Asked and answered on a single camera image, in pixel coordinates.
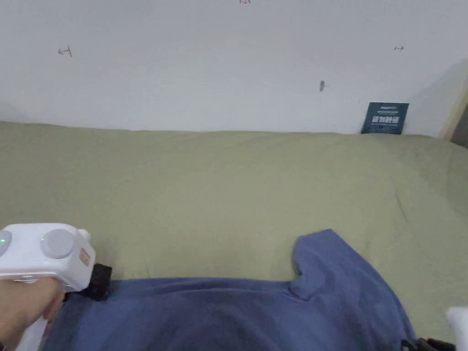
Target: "green bedsheet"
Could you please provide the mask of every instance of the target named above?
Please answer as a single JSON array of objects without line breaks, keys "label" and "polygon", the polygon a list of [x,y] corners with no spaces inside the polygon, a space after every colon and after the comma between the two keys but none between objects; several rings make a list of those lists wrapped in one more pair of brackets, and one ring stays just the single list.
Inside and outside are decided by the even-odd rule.
[{"label": "green bedsheet", "polygon": [[468,305],[468,150],[419,136],[130,132],[0,123],[0,226],[86,228],[114,278],[291,279],[337,231],[422,337]]}]

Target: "dark blue book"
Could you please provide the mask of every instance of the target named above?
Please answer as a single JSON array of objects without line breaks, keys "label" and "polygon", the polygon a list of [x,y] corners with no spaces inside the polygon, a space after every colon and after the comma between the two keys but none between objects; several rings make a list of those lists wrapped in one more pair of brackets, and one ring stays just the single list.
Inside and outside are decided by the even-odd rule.
[{"label": "dark blue book", "polygon": [[408,103],[371,102],[361,134],[401,134]]}]

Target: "blue t-shirt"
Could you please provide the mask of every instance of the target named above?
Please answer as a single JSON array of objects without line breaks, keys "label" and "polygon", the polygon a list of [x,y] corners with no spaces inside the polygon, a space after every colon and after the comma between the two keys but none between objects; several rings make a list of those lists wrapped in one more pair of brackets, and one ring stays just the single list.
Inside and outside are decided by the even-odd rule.
[{"label": "blue t-shirt", "polygon": [[300,237],[291,282],[114,281],[74,295],[45,345],[58,350],[400,350],[414,332],[382,277],[334,231]]}]

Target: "wooden door frame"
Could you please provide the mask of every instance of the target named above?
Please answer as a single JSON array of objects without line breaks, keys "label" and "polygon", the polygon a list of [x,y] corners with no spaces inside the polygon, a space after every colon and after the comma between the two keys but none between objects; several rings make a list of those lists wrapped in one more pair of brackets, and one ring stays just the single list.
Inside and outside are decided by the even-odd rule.
[{"label": "wooden door frame", "polygon": [[452,109],[449,117],[442,127],[442,131],[439,134],[439,138],[450,140],[455,132],[455,128],[458,125],[458,122],[461,119],[461,116],[465,112],[465,109],[468,108],[468,79],[465,81],[463,86],[463,92],[460,94],[460,98],[457,100],[457,103]]}]

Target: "white controller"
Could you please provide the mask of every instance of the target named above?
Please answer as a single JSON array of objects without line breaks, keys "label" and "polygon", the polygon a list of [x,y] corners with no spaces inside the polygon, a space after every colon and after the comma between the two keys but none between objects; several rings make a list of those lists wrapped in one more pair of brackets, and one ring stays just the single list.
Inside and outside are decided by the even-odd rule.
[{"label": "white controller", "polygon": [[[0,279],[34,283],[59,280],[66,292],[86,289],[96,253],[89,233],[60,223],[12,224],[0,231]],[[40,318],[24,333],[16,351],[37,351],[47,321]]]},{"label": "white controller", "polygon": [[457,351],[468,351],[468,307],[452,307],[447,319],[455,334]]}]

